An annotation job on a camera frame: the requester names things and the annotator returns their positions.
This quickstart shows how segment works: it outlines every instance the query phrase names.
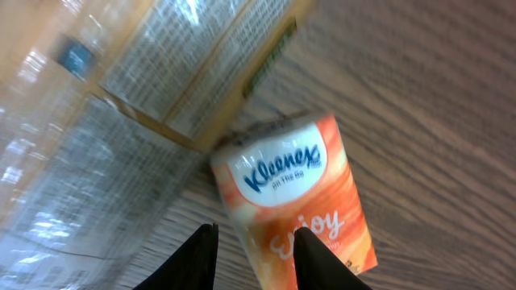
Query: printed label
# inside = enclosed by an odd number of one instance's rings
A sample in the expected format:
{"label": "printed label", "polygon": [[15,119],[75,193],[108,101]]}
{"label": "printed label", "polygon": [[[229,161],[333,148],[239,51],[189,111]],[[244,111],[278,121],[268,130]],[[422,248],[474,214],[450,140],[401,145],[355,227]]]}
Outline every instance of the printed label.
{"label": "printed label", "polygon": [[[299,222],[301,223],[301,226],[309,228],[314,234],[323,234],[327,232],[327,237],[333,241],[339,236],[340,228],[344,226],[346,223],[345,221],[339,221],[339,211],[335,210],[333,212],[333,216],[331,216],[329,213],[327,213],[324,217],[319,217],[318,215],[314,215],[311,219],[310,224],[305,220],[305,217],[300,214],[298,217]],[[299,229],[299,226],[296,226],[293,228],[293,230],[289,233],[286,233],[288,244],[284,244],[283,242],[278,241],[285,241],[284,239],[281,239],[281,236],[279,234],[275,235],[270,243],[269,243],[269,249],[272,253],[278,255],[280,259],[287,260],[293,255],[293,234],[296,230]]]}
{"label": "printed label", "polygon": [[156,1],[100,85],[145,114],[165,118],[245,2]]}
{"label": "printed label", "polygon": [[292,0],[257,0],[220,49],[195,90],[180,105],[177,115],[167,121],[170,128],[195,138],[210,124],[213,113],[233,81],[273,31]]}
{"label": "printed label", "polygon": [[239,191],[250,202],[278,206],[315,186],[327,166],[327,149],[317,126],[252,147],[230,162]]}

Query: pocket tissue pack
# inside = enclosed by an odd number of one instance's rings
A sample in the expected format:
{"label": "pocket tissue pack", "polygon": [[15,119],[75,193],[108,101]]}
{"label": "pocket tissue pack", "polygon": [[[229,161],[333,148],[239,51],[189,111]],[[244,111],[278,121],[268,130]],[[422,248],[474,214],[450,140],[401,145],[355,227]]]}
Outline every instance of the pocket tissue pack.
{"label": "pocket tissue pack", "polygon": [[263,289],[297,289],[293,233],[303,226],[355,274],[377,265],[332,114],[262,126],[216,153],[211,166]]}

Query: transparent plastic bag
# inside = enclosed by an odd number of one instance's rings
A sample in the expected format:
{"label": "transparent plastic bag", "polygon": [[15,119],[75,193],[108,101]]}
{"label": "transparent plastic bag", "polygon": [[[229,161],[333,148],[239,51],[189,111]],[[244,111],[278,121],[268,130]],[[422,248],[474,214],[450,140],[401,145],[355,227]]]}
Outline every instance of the transparent plastic bag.
{"label": "transparent plastic bag", "polygon": [[110,285],[202,158],[137,110],[161,117],[156,80],[195,73],[242,2],[0,2],[0,288]]}

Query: white oval label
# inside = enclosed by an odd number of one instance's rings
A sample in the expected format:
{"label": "white oval label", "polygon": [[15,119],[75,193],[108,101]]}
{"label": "white oval label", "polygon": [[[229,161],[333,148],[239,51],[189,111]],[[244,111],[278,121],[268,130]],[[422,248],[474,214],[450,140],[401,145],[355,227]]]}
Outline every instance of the white oval label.
{"label": "white oval label", "polygon": [[278,206],[310,190],[327,166],[327,150],[315,124],[258,142],[228,162],[235,183],[250,202]]}

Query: wooden table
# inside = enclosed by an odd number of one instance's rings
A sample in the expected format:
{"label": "wooden table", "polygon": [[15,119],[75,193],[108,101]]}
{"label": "wooden table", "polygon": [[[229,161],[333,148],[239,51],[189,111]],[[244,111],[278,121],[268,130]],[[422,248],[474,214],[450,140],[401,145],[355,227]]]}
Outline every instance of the wooden table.
{"label": "wooden table", "polygon": [[[516,5],[321,0],[235,122],[333,110],[380,265],[374,289],[516,288]],[[202,223],[215,289],[259,289],[207,165],[121,285]]]}

